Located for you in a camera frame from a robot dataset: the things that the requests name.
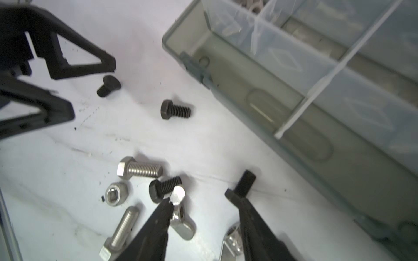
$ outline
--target plastic storage box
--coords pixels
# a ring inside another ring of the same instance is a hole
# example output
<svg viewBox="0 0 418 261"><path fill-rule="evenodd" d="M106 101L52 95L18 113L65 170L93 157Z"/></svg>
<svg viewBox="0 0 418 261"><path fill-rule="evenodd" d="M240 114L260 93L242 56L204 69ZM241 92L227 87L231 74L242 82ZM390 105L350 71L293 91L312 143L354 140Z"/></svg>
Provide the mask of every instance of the plastic storage box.
<svg viewBox="0 0 418 261"><path fill-rule="evenodd" d="M196 0L163 46L373 239L416 260L417 13L409 0Z"/></svg>

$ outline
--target white table surface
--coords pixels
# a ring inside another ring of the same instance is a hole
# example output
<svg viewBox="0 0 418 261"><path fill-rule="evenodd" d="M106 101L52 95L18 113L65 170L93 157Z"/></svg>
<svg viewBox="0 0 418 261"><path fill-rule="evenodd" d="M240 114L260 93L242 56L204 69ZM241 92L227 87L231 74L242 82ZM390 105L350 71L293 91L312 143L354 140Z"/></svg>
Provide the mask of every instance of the white table surface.
<svg viewBox="0 0 418 261"><path fill-rule="evenodd" d="M391 260L350 218L190 77L161 47L163 34L190 0L34 0L116 58L121 91L96 95L103 74L55 81L45 62L30 62L22 80L69 100L72 122L0 141L0 186L24 260L99 261L99 250L125 209L141 207L133 235L156 208L148 178L130 180L130 196L103 203L119 180L120 159L161 162L165 176L182 175L186 212L196 223L191 241L168 230L166 260L217 260L238 210L224 196L245 169L257 180L248 198L296 256L306 261ZM62 41L71 61L88 60ZM189 104L190 119L160 117L164 99ZM19 113L10 106L0 117Z"/></svg>

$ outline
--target hex bolt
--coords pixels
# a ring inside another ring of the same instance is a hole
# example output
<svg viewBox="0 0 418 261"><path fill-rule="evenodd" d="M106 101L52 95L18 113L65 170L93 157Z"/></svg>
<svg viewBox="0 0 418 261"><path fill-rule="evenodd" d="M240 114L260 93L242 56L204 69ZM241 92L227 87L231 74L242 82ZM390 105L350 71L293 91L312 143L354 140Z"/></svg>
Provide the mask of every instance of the hex bolt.
<svg viewBox="0 0 418 261"><path fill-rule="evenodd" d="M99 256L103 261L113 261L123 251L126 238L129 236L135 221L139 216L139 209L135 206L130 206L126 209L113 236L107 238L99 252Z"/></svg>
<svg viewBox="0 0 418 261"><path fill-rule="evenodd" d="M123 244L125 244L126 238L130 233L130 230L138 218L138 215L139 209L137 207L130 206L126 209L122 219L119 222L119 225L117 225L117 228L113 233L112 239L110 240L110 247L116 251L122 249Z"/></svg>
<svg viewBox="0 0 418 261"><path fill-rule="evenodd" d="M112 75L106 75L105 77L103 77L103 85L97 90L97 95L104 98L107 95L109 95L112 91L120 90L121 87L122 85L120 84L118 79L116 79Z"/></svg>
<svg viewBox="0 0 418 261"><path fill-rule="evenodd" d="M158 164L138 163L133 157L124 157L117 166L117 175L128 180L132 176L158 178L163 175L163 167Z"/></svg>
<svg viewBox="0 0 418 261"><path fill-rule="evenodd" d="M179 176L163 182L159 180L151 181L149 187L151 200L154 203L160 203L163 201L164 195L172 192L177 185L181 185L181 178Z"/></svg>
<svg viewBox="0 0 418 261"><path fill-rule="evenodd" d="M171 116L189 118L191 109L189 107L173 105L172 100L164 100L161 104L161 118L169 119Z"/></svg>

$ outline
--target bolt thread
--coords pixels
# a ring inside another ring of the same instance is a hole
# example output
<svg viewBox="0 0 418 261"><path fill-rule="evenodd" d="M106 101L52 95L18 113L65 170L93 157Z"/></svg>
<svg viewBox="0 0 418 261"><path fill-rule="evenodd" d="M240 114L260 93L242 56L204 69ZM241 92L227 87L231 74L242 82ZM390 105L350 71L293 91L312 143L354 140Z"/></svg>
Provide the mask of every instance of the bolt thread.
<svg viewBox="0 0 418 261"><path fill-rule="evenodd" d="M117 192L117 189L115 188L111 188L107 192L107 199L109 200L110 203L114 203L117 200L118 196L119 196L119 193Z"/></svg>
<svg viewBox="0 0 418 261"><path fill-rule="evenodd" d="M189 118L191 114L191 110L189 107L173 105L170 107L170 113L173 116L177 116L181 118Z"/></svg>
<svg viewBox="0 0 418 261"><path fill-rule="evenodd" d="M104 85L102 85L98 90L97 90L97 95L99 95L99 97L106 97L107 95L109 95L111 91Z"/></svg>
<svg viewBox="0 0 418 261"><path fill-rule="evenodd" d="M130 162L127 166L127 172L133 176L158 178L163 175L163 167L157 164Z"/></svg>
<svg viewBox="0 0 418 261"><path fill-rule="evenodd" d="M181 185L181 178L179 176L172 179L161 182L160 184L160 194L165 195L173 191L174 187Z"/></svg>
<svg viewBox="0 0 418 261"><path fill-rule="evenodd" d="M137 207L130 206L126 209L110 241L110 246L114 250L118 251L122 249L138 216L139 209Z"/></svg>

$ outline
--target black hex bolt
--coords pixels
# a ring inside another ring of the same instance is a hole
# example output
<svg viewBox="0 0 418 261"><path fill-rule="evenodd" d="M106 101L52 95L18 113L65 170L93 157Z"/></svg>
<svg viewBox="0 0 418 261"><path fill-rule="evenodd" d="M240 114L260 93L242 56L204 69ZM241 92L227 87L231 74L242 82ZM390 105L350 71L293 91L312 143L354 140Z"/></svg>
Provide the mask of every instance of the black hex bolt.
<svg viewBox="0 0 418 261"><path fill-rule="evenodd" d="M191 110L189 107L173 105L172 100L164 100L161 104L161 118L169 119L171 116L189 118Z"/></svg>
<svg viewBox="0 0 418 261"><path fill-rule="evenodd" d="M154 203L160 203L163 201L164 195L172 192L177 185L181 185L181 178L179 176L163 182L160 182L159 180L151 181L149 187L151 200Z"/></svg>
<svg viewBox="0 0 418 261"><path fill-rule="evenodd" d="M97 90L97 95L104 98L109 95L112 91L120 90L122 86L118 79L112 75L106 75L103 77L103 85Z"/></svg>

